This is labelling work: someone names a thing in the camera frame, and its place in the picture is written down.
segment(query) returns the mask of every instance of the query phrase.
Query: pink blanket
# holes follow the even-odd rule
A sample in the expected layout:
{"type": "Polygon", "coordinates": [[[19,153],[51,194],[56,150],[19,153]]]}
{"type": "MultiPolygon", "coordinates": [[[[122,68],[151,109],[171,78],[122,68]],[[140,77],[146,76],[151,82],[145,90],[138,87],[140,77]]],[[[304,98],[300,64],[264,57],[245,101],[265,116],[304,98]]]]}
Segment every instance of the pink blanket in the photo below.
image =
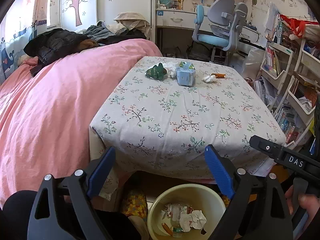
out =
{"type": "Polygon", "coordinates": [[[144,56],[161,56],[151,41],[122,41],[59,59],[35,78],[27,60],[0,87],[0,204],[43,177],[69,176],[89,162],[92,118],[144,56]]]}

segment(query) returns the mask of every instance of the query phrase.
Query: red bag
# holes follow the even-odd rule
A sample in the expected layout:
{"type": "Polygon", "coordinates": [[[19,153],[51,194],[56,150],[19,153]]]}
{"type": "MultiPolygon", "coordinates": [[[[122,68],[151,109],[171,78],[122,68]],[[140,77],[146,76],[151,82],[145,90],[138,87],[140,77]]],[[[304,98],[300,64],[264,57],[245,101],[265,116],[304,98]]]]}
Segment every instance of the red bag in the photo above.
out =
{"type": "Polygon", "coordinates": [[[287,16],[282,14],[280,15],[280,17],[282,21],[285,21],[289,25],[290,29],[292,30],[292,33],[298,36],[299,38],[302,38],[304,30],[306,28],[306,24],[319,25],[318,22],[310,22],[304,20],[297,20],[295,18],[288,18],[287,16]]]}

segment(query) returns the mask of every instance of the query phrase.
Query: metal screw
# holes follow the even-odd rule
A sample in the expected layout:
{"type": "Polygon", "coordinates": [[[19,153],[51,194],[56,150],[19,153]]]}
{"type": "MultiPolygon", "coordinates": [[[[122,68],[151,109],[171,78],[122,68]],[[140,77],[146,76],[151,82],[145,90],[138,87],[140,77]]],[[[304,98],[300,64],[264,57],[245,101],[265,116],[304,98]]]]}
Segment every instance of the metal screw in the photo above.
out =
{"type": "Polygon", "coordinates": [[[44,176],[44,180],[50,180],[51,177],[52,177],[51,174],[47,174],[47,175],[44,176]]]}
{"type": "Polygon", "coordinates": [[[75,175],[76,176],[81,176],[83,174],[83,170],[76,170],[75,175]]]}
{"type": "Polygon", "coordinates": [[[270,179],[276,179],[277,178],[276,174],[274,174],[274,173],[270,173],[269,177],[270,177],[270,179]]]}
{"type": "Polygon", "coordinates": [[[239,169],[237,169],[237,172],[238,172],[238,174],[240,174],[240,175],[244,175],[244,174],[245,174],[245,169],[239,168],[239,169]]]}

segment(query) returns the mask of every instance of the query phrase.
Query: white bin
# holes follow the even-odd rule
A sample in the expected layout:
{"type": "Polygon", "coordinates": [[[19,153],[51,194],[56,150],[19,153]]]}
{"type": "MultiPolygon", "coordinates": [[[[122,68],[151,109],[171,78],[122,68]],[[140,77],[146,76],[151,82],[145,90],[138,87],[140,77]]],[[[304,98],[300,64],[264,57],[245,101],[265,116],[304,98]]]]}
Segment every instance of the white bin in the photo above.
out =
{"type": "Polygon", "coordinates": [[[204,225],[206,234],[201,230],[191,229],[184,233],[180,240],[207,240],[219,223],[226,208],[220,196],[212,189],[198,184],[183,184],[168,189],[162,193],[151,206],[148,213],[148,230],[153,240],[176,239],[163,233],[160,228],[162,215],[161,210],[168,203],[186,203],[194,210],[201,210],[207,218],[204,225]]]}

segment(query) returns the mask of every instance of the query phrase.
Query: hand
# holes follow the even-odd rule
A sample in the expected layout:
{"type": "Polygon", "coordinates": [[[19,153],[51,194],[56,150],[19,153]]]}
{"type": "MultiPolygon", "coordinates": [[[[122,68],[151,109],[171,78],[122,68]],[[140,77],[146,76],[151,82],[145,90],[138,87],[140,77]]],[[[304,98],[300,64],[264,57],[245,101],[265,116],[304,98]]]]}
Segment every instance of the hand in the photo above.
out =
{"type": "MultiPolygon", "coordinates": [[[[293,213],[292,194],[293,194],[293,185],[284,194],[285,198],[287,199],[290,215],[293,213]]],[[[298,200],[299,200],[299,205],[305,210],[307,210],[309,215],[309,218],[303,228],[303,231],[304,231],[306,230],[306,228],[308,227],[308,225],[311,223],[316,213],[318,212],[318,209],[320,207],[320,202],[319,202],[319,199],[312,194],[300,194],[298,197],[298,200]]]]}

